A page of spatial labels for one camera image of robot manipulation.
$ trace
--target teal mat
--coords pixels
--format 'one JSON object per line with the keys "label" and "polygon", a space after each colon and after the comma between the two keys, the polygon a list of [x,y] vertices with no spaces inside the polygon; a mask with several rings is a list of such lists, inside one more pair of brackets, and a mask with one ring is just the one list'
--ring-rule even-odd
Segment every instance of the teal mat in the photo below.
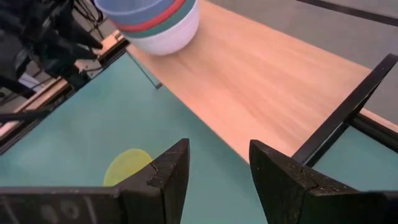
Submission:
{"label": "teal mat", "polygon": [[119,153],[156,158],[181,138],[191,148],[182,223],[264,223],[249,165],[128,55],[0,156],[0,184],[99,186]]}
{"label": "teal mat", "polygon": [[357,190],[398,190],[398,154],[352,127],[313,168]]}

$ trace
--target white bowl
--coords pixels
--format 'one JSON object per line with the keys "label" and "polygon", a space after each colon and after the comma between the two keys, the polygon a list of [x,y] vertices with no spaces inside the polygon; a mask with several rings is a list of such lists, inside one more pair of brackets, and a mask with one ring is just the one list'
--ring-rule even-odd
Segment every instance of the white bowl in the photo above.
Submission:
{"label": "white bowl", "polygon": [[199,26],[200,10],[198,0],[188,14],[173,27],[159,34],[144,37],[124,37],[138,49],[154,55],[167,55],[185,47],[196,34]]}

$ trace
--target stacked bowls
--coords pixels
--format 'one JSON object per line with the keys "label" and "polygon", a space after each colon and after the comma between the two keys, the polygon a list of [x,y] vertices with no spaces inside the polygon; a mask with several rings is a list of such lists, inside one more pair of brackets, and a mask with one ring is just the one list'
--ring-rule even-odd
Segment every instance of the stacked bowls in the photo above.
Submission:
{"label": "stacked bowls", "polygon": [[137,48],[167,55],[185,47],[199,26],[198,0],[95,0]]}

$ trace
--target yellow object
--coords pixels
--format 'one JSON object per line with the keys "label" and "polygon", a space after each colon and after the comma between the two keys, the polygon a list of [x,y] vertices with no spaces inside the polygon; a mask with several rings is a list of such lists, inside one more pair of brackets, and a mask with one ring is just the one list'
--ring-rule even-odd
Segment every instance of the yellow object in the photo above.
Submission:
{"label": "yellow object", "polygon": [[141,149],[120,153],[105,173],[104,186],[114,186],[152,162],[150,155]]}

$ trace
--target blue bowl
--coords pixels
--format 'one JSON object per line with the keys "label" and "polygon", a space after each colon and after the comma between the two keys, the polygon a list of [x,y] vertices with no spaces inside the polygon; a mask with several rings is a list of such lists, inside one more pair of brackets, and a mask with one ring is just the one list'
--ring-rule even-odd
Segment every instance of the blue bowl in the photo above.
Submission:
{"label": "blue bowl", "polygon": [[159,15],[173,2],[174,0],[95,0],[95,5],[118,24],[138,25]]}

